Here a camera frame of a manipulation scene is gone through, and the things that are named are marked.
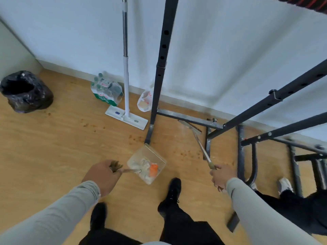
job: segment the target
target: baseboard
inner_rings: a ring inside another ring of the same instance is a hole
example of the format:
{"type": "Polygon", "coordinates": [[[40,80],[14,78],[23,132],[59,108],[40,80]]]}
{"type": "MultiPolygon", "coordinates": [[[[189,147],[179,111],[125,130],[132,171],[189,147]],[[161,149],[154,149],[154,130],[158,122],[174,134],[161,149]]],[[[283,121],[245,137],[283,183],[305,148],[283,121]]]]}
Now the baseboard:
{"type": "MultiPolygon", "coordinates": [[[[92,81],[95,77],[95,75],[89,74],[89,73],[85,73],[82,71],[78,71],[78,70],[73,70],[64,66],[60,66],[60,65],[56,65],[53,63],[49,63],[46,61],[42,61],[42,60],[38,60],[39,63],[48,70],[53,70],[62,74],[66,74],[66,75],[70,75],[73,77],[77,77],[77,78],[81,78],[84,80],[88,80],[88,81],[92,81]]],[[[117,82],[119,83],[123,83],[123,78],[121,76],[116,76],[116,75],[110,75],[112,78],[114,78],[117,82]]],[[[129,86],[129,91],[135,94],[139,94],[141,95],[144,91],[144,89],[141,89],[139,87],[135,87],[135,86],[129,86]]],[[[160,100],[169,104],[173,104],[176,106],[180,106],[180,107],[185,107],[194,111],[198,111],[198,112],[202,112],[202,113],[207,113],[210,114],[211,116],[217,117],[217,118],[221,118],[221,119],[226,119],[226,120],[231,120],[232,118],[235,117],[235,115],[229,114],[229,113],[225,113],[225,112],[221,112],[218,110],[214,110],[208,107],[203,107],[188,101],[183,101],[180,99],[176,99],[176,98],[172,98],[170,96],[167,95],[161,95],[160,96],[160,100]]],[[[257,128],[259,130],[262,130],[264,132],[268,132],[271,130],[276,129],[276,127],[272,127],[263,123],[259,123],[253,120],[247,120],[244,122],[245,125],[257,128]]],[[[327,142],[312,138],[312,137],[308,137],[308,136],[304,136],[301,134],[297,134],[297,133],[291,133],[289,135],[287,135],[287,137],[291,137],[293,140],[305,143],[305,144],[309,144],[309,145],[315,145],[315,144],[320,144],[323,147],[327,147],[327,142]]]]}

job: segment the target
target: wall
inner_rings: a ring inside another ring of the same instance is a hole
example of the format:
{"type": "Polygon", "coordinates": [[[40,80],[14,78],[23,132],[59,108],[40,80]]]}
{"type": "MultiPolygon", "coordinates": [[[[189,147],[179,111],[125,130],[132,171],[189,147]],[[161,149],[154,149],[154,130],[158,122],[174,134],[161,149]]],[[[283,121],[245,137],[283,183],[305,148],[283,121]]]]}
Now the wall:
{"type": "Polygon", "coordinates": [[[42,66],[0,21],[0,81],[19,70],[38,74],[42,66]]]}
{"type": "MultiPolygon", "coordinates": [[[[128,0],[130,84],[155,75],[165,0],[128,0]]],[[[0,0],[37,59],[123,75],[121,0],[0,0]]],[[[326,59],[327,16],[275,0],[179,0],[162,94],[232,115],[326,59]]],[[[327,111],[326,77],[253,120],[281,127],[327,111]]],[[[300,133],[327,141],[327,126],[300,133]]]]}

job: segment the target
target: gray long sleeve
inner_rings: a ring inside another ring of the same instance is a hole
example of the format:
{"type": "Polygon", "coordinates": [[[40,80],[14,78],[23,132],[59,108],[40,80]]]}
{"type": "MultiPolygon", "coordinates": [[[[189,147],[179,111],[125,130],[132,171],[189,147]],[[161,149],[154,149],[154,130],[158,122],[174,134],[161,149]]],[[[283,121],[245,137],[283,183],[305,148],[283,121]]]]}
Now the gray long sleeve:
{"type": "Polygon", "coordinates": [[[253,245],[321,244],[272,209],[240,179],[230,179],[226,190],[253,245]]]}
{"type": "Polygon", "coordinates": [[[44,210],[7,230],[0,236],[0,244],[61,245],[99,198],[100,189],[96,183],[85,181],[44,210]]]}

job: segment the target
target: red and black coil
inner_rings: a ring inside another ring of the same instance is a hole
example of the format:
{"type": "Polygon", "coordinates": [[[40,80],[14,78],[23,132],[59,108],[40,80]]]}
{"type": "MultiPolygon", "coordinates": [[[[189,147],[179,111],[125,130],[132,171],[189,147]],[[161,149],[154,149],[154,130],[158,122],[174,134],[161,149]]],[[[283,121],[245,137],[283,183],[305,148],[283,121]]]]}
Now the red and black coil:
{"type": "Polygon", "coordinates": [[[311,9],[319,13],[327,14],[327,0],[279,0],[302,8],[311,9]]]}

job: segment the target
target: trash bag opening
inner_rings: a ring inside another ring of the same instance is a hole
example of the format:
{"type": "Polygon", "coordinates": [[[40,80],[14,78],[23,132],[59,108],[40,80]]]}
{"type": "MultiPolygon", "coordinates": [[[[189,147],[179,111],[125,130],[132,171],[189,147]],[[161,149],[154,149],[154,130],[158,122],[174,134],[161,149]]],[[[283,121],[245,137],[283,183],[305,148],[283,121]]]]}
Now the trash bag opening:
{"type": "Polygon", "coordinates": [[[15,95],[28,93],[34,89],[34,86],[25,80],[12,81],[4,79],[2,83],[2,93],[5,95],[15,95]]]}

